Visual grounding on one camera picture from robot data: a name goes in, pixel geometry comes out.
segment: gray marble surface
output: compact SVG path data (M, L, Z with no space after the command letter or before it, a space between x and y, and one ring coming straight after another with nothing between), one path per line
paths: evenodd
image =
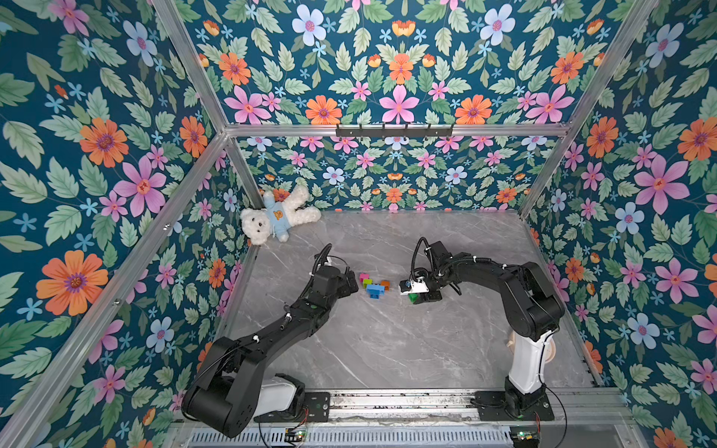
M502 387L511 368L511 329L497 292L462 285L441 302L412 305L398 292L408 277L420 236L496 261L536 261L533 243L514 213L324 213L319 222L290 230L288 242L270 239L252 272L232 338L250 334L282 315L308 280L313 255L327 243L356 272L388 280L380 300L365 290L340 299L329 321L289 348L268 373L283 372L308 388ZM417 265L427 266L419 253ZM592 377L566 331L555 335L557 354L546 366L549 386L591 386Z

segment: vent grille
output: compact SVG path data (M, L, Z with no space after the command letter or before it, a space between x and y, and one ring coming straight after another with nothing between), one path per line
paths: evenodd
M285 428L262 428L267 444L275 447L289 447L284 442ZM489 426L485 428L463 426L410 426L410 427L310 427L303 446L402 446L435 445L452 447L512 447L508 427ZM190 447L263 447L259 429L246 428L239 436L230 439L214 429L195 429Z

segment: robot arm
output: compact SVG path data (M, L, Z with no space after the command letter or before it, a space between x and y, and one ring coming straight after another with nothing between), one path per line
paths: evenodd
M277 389L267 384L262 387L266 368L290 346L316 333L339 298L359 290L350 268L342 273L326 264L330 250L328 244L316 256L309 283L299 298L285 307L283 317L243 338L220 338L214 342L186 393L182 404L185 414L235 437L257 412L285 409L260 404L260 392L265 395Z

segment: building block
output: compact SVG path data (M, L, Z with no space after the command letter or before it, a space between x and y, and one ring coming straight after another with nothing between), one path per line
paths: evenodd
M368 285L366 291L372 299L378 299L384 294L384 287L381 285Z

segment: teddy bear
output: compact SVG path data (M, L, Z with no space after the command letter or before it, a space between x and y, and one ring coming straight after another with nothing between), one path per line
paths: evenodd
M264 244L270 235L276 235L281 242L289 239L289 229L307 222L317 222L321 212L314 206L299 209L309 199L309 190L297 185L294 191L283 201L274 199L271 191L264 193L262 210L242 210L242 230L252 240L252 244Z

